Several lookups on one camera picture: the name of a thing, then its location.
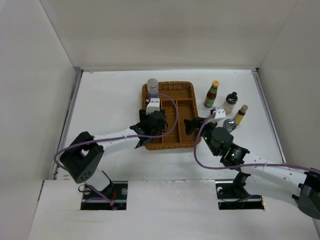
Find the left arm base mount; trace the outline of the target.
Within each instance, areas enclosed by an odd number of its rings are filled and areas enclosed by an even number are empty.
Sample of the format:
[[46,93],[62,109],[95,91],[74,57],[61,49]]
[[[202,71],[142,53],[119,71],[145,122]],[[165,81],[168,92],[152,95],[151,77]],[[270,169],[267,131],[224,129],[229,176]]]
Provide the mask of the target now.
[[82,211],[125,211],[127,209],[128,181],[111,181],[102,191],[98,191],[91,185],[82,184],[78,187],[78,192],[82,194],[80,209]]

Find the small yellow oil bottle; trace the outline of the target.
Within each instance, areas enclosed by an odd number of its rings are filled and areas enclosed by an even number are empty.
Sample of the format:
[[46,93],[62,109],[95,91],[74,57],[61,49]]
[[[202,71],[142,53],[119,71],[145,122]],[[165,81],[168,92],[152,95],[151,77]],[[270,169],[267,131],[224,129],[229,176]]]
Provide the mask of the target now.
[[240,124],[240,122],[242,121],[242,119],[244,118],[247,110],[248,110],[248,106],[246,104],[244,104],[238,111],[237,113],[234,115],[233,120],[235,121],[235,124],[238,126]]

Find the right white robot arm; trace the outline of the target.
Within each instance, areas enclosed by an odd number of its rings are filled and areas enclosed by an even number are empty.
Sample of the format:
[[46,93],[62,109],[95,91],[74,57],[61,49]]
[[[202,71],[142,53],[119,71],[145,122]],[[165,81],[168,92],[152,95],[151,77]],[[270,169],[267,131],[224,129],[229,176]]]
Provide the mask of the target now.
[[198,130],[211,154],[220,158],[220,170],[234,170],[232,192],[238,198],[259,195],[286,202],[305,215],[320,218],[320,171],[287,163],[274,163],[233,142],[234,137],[207,118],[185,119],[185,132]]

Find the yellow cap chili sauce bottle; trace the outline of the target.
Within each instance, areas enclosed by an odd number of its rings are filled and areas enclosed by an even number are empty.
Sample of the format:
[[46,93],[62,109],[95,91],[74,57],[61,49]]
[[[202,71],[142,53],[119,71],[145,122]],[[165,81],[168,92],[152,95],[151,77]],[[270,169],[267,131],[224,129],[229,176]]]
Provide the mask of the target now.
[[212,85],[209,88],[203,103],[206,108],[211,108],[214,105],[214,102],[217,97],[219,85],[220,85],[220,82],[218,80],[214,80],[212,82]]

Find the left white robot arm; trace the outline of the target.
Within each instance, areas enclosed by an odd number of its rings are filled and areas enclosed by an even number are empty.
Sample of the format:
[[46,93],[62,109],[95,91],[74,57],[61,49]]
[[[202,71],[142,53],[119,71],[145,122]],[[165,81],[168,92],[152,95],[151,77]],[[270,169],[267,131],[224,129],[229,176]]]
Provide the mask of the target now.
[[141,109],[139,114],[140,122],[117,133],[101,136],[93,136],[87,131],[80,133],[71,144],[89,144],[67,149],[59,158],[73,180],[77,184],[85,183],[94,187],[100,199],[105,200],[112,195],[111,179],[98,169],[103,156],[145,146],[152,141],[152,136],[168,127],[165,111],[162,109],[152,113]]

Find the grey cap blue label jar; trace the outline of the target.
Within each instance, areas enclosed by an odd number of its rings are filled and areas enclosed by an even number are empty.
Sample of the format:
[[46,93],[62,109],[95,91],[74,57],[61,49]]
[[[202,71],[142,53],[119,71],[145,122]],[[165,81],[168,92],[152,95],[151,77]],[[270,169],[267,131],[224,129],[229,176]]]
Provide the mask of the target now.
[[149,98],[157,98],[159,94],[159,82],[155,78],[147,80],[147,95]]

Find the silver cap glass shaker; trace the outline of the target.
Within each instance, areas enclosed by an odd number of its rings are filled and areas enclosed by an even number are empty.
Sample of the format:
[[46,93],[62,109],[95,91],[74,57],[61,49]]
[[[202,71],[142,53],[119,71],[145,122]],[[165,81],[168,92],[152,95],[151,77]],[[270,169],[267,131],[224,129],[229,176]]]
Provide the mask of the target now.
[[237,124],[233,119],[228,118],[223,121],[222,127],[231,133],[237,128]]

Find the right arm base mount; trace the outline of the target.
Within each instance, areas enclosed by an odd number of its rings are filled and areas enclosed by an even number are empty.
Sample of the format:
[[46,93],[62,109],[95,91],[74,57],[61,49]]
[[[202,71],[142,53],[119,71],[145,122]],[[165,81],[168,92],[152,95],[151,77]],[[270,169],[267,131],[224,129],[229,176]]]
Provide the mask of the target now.
[[219,210],[264,210],[263,198],[252,195],[244,189],[247,175],[238,173],[231,179],[215,182]]

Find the black cap white powder bottle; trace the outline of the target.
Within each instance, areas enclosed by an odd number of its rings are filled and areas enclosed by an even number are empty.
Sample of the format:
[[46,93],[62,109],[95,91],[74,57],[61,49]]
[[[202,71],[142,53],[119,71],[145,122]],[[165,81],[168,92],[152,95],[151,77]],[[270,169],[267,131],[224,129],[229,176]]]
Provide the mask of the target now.
[[237,101],[238,101],[238,96],[237,96],[237,92],[235,91],[232,93],[229,93],[226,96],[225,101],[222,105],[226,114],[230,114],[233,111]]

